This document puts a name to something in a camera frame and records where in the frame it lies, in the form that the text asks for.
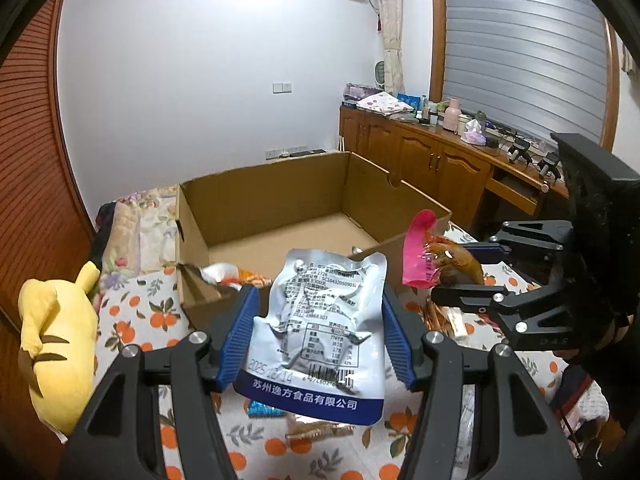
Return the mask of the pink bottle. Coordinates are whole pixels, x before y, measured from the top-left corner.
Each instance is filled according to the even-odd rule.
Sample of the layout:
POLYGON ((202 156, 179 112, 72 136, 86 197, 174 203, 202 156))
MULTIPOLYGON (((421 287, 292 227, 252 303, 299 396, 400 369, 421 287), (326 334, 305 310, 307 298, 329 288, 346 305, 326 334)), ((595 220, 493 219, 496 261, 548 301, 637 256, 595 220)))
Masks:
POLYGON ((444 111, 442 128, 450 132, 456 132, 458 130, 460 113, 459 100, 456 98, 450 98, 448 107, 444 111))

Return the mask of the folded floral cloth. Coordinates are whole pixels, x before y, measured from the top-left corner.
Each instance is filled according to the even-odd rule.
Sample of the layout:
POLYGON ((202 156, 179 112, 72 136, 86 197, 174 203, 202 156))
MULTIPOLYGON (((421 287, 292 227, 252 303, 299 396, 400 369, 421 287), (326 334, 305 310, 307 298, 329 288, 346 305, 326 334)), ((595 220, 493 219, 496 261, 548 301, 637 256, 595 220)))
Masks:
POLYGON ((411 113, 414 108, 400 99, 395 98, 387 92, 378 92, 367 96, 356 103, 358 110, 390 116, 393 114, 411 113))

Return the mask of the grey window blind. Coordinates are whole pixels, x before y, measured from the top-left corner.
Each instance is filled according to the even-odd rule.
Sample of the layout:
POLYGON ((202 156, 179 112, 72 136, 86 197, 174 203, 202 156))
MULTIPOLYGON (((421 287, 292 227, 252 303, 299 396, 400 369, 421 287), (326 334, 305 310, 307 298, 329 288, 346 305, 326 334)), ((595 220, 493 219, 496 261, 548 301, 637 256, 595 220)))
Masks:
POLYGON ((591 0, 446 0, 444 98, 526 136, 603 132, 608 55, 591 0))

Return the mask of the pink chicken snack packet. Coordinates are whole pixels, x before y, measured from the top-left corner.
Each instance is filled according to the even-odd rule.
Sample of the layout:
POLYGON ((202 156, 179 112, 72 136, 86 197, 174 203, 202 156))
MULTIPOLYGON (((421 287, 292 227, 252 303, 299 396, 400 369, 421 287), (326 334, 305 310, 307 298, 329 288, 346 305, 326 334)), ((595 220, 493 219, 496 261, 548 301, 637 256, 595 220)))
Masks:
POLYGON ((402 246, 402 284, 418 289, 436 285, 484 284, 480 263, 462 245, 434 231, 434 211, 420 211, 411 221, 402 246))

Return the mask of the clear printed plastic bag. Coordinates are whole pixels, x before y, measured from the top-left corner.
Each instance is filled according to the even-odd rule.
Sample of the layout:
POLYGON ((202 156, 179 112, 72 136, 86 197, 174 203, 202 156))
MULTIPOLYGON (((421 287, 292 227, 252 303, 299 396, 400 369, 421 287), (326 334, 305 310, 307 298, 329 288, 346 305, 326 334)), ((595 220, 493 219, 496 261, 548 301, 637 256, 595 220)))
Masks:
POLYGON ((474 420, 475 386, 464 385, 462 389, 458 443, 451 476, 453 479, 464 479, 468 475, 473 445, 474 420))

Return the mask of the pink plastic bag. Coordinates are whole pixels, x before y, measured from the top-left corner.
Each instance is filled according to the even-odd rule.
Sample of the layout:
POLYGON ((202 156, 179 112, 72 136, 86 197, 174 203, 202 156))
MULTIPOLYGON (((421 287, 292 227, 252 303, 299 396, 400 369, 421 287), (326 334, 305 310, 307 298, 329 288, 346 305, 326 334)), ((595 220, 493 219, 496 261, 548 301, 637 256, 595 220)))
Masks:
POLYGON ((462 140, 471 145, 485 146, 486 136, 483 133, 482 125, 476 120, 471 119, 465 124, 462 140))

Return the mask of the wooden louvered wardrobe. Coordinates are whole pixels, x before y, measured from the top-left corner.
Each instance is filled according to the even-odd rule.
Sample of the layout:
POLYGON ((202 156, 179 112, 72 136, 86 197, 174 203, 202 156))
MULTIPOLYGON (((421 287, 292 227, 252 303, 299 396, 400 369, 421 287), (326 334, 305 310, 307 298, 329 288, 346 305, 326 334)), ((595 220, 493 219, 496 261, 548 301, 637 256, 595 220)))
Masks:
POLYGON ((29 278, 76 278, 94 237, 58 106, 62 4, 43 3, 1 67, 1 455, 16 460, 4 478, 52 479, 63 452, 17 367, 18 291, 29 278))

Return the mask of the copper foil snack packet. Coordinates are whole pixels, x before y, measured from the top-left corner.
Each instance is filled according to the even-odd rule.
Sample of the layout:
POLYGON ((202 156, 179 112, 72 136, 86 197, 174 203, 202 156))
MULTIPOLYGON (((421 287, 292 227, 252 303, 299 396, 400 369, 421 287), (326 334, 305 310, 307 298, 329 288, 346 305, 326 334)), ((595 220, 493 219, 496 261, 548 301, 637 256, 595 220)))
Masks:
POLYGON ((451 338, 463 338, 469 335, 462 313, 457 308, 439 307, 431 299, 423 309, 424 324, 432 332, 441 332, 451 338))

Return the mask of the wall light switch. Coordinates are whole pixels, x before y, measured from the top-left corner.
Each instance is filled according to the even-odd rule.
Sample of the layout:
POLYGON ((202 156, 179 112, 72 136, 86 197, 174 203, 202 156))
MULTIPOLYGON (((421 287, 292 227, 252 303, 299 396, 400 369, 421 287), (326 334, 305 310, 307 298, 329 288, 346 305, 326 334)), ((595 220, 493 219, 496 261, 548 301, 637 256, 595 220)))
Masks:
POLYGON ((271 90, 273 94, 291 93, 292 84, 290 82, 274 82, 271 90))

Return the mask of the white orange snack bag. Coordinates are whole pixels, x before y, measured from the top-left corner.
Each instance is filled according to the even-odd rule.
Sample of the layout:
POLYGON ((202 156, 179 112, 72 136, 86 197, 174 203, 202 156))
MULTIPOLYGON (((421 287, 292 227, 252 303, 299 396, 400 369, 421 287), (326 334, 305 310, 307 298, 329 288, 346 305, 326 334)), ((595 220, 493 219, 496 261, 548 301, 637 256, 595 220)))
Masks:
POLYGON ((200 275, 208 284, 239 290, 243 285, 258 288, 269 286, 272 281, 260 274, 236 266, 232 263, 217 262, 200 269, 200 275))

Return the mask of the brown cardboard box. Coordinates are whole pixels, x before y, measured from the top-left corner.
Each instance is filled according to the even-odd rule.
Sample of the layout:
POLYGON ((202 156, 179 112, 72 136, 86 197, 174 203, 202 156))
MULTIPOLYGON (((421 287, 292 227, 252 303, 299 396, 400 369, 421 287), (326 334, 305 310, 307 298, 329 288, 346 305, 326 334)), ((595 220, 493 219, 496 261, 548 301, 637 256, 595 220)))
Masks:
POLYGON ((401 252, 412 219, 433 211, 435 231, 451 212, 418 188, 355 153, 282 159, 179 184, 176 256, 181 307, 205 327, 230 309, 234 293, 206 284, 196 268, 230 263, 276 278, 292 249, 321 249, 359 260, 382 252, 387 281, 401 288, 401 252))

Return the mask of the silver blue snack pouch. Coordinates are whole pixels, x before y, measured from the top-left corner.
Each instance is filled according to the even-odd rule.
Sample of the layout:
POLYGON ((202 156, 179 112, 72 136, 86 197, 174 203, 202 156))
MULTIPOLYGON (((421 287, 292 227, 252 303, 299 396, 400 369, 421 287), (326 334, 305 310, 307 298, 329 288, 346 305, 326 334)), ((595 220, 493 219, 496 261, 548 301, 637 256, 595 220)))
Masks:
POLYGON ((254 319, 235 391, 329 422, 377 422, 385 396, 386 272, 380 252, 354 261, 291 250, 271 285, 267 315, 254 319))

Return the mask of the orange-print white bedsheet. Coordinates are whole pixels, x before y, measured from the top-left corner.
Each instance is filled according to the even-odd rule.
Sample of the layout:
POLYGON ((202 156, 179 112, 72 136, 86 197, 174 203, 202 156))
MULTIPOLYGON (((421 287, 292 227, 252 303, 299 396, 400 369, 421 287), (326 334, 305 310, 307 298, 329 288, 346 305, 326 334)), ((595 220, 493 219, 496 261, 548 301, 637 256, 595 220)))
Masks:
POLYGON ((431 332, 367 263, 293 252, 267 316, 244 286, 233 307, 174 346, 122 348, 68 442, 64 479, 161 479, 157 389, 172 394, 188 479, 235 475, 210 397, 250 399, 327 422, 369 426, 382 415, 384 373, 422 404, 401 468, 405 479, 447 479, 454 468, 465 386, 476 390, 474 479, 576 479, 564 434, 508 344, 488 350, 431 332))

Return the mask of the yellow plush toy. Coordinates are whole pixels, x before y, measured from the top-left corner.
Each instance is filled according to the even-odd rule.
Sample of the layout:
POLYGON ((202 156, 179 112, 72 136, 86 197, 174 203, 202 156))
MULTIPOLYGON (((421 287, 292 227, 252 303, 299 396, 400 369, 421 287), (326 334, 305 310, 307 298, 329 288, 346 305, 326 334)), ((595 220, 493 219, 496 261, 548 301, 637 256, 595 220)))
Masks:
POLYGON ((98 315, 88 293, 99 277, 87 262, 73 281, 30 278, 18 294, 18 369, 38 418, 65 437, 93 392, 98 315))

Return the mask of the teal snack wrapper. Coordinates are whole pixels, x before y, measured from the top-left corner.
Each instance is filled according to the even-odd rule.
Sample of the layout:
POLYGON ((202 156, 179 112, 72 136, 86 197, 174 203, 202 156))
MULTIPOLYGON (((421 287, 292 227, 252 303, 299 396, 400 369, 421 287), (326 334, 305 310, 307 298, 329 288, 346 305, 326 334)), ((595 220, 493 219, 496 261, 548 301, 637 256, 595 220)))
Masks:
POLYGON ((249 418, 278 418, 286 415, 280 408, 274 408, 256 400, 248 402, 246 414, 249 418))

